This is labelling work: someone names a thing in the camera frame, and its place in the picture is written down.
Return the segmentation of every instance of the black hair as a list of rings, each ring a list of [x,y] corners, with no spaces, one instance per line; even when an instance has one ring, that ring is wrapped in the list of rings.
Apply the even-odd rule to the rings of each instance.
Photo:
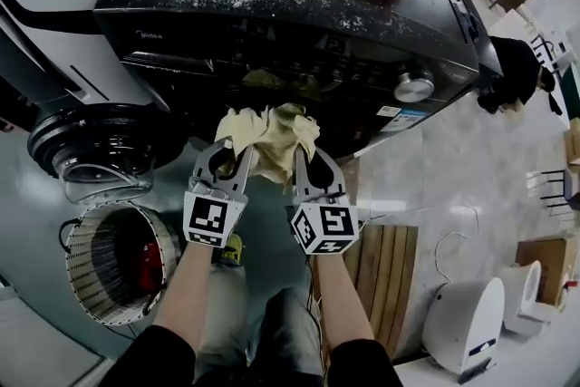
[[[544,91],[551,92],[556,88],[556,79],[554,75],[546,68],[542,66],[542,84]]]

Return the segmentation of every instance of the midea logo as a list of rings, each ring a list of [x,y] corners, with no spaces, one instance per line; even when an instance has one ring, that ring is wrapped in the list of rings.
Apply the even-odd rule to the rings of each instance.
[[[163,39],[161,34],[154,34],[154,33],[144,33],[141,29],[136,31],[137,36],[141,39]]]

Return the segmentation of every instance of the yellow shoe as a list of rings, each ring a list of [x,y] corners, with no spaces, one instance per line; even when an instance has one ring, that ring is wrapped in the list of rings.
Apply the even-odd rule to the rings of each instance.
[[[221,260],[235,261],[239,265],[242,259],[242,248],[242,238],[232,233],[221,252]]]

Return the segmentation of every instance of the basket handle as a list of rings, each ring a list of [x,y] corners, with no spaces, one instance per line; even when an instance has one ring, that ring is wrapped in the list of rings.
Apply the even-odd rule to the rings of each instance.
[[[61,244],[61,247],[63,248],[63,250],[66,253],[68,253],[69,255],[71,254],[71,248],[68,247],[68,246],[66,246],[64,244],[64,241],[63,241],[63,231],[64,231],[64,228],[65,227],[70,226],[71,224],[74,224],[75,226],[79,226],[81,224],[81,220],[78,219],[78,218],[76,218],[76,219],[69,219],[68,221],[64,221],[61,224],[61,229],[58,231],[58,241],[59,241],[59,244]]]
[[[147,304],[145,305],[145,308],[143,308],[143,316],[147,316],[147,315],[149,315],[149,313],[151,313],[151,308],[153,307],[153,302],[155,302],[155,299],[157,298],[157,296],[160,295],[161,292],[163,292],[166,288],[167,288],[167,283],[161,284],[161,288],[159,289],[158,293],[151,295],[149,302],[147,302]]]

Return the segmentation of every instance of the laundry basket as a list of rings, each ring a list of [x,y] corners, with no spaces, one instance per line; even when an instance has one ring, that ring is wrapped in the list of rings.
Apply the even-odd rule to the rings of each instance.
[[[62,232],[70,225],[64,244]],[[91,208],[65,222],[60,234],[72,290],[84,311],[105,325],[146,316],[180,255],[178,237],[158,215],[129,201]]]

